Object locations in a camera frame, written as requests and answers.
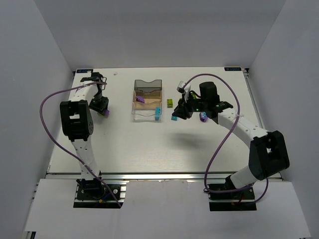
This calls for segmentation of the purple and green lego stack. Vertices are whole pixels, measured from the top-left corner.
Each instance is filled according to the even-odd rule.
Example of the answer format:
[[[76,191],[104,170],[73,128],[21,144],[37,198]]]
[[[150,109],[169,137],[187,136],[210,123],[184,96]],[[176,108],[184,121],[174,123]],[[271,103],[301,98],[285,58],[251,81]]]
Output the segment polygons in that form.
[[[98,115],[102,117],[108,117],[110,114],[109,110],[103,110],[102,112],[99,112]]]

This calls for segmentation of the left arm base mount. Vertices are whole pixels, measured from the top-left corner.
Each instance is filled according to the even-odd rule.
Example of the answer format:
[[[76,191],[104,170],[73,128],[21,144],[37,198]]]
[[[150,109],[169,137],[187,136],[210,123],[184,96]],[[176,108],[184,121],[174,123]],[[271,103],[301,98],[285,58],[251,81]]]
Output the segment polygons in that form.
[[[73,208],[119,209],[124,202],[123,185],[109,184],[108,188],[97,179],[77,179]]]

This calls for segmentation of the purple lego brick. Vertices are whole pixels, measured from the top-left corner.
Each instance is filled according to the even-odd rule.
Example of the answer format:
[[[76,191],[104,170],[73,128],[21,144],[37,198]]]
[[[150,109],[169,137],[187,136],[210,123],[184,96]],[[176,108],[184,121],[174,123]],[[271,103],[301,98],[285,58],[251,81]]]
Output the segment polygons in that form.
[[[143,97],[141,97],[141,96],[136,96],[136,101],[137,102],[140,102],[140,103],[145,103],[145,99],[143,98]]]

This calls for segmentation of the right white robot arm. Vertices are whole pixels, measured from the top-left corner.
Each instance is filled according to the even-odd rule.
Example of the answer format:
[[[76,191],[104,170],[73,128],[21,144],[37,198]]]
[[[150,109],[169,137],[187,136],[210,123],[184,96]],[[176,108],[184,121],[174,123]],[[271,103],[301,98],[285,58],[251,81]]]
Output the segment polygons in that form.
[[[182,98],[172,116],[185,120],[191,118],[193,113],[205,113],[249,148],[248,165],[226,178],[224,191],[237,192],[289,168],[290,161],[282,133],[267,131],[240,116],[230,103],[220,100],[213,82],[201,83],[199,89],[200,96],[193,97],[190,87],[181,81],[177,91]]]

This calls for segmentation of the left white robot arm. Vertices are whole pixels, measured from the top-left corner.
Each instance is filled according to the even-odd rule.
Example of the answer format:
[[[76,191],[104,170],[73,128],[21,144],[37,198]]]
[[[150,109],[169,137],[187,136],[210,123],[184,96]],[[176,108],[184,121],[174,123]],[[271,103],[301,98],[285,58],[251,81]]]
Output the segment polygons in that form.
[[[99,174],[91,143],[94,131],[91,111],[108,116],[109,99],[103,96],[106,79],[99,72],[82,78],[80,83],[81,88],[74,90],[70,100],[60,103],[60,116],[62,131],[81,159],[81,178],[89,181]]]

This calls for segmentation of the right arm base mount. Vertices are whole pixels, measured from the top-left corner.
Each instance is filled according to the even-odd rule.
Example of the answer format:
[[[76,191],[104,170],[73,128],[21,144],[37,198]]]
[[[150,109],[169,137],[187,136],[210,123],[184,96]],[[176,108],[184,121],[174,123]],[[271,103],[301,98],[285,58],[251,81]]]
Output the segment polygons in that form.
[[[236,191],[230,181],[230,176],[217,177],[208,174],[205,177],[204,193],[208,194],[209,210],[211,212],[255,211],[256,197],[252,186],[245,186]]]

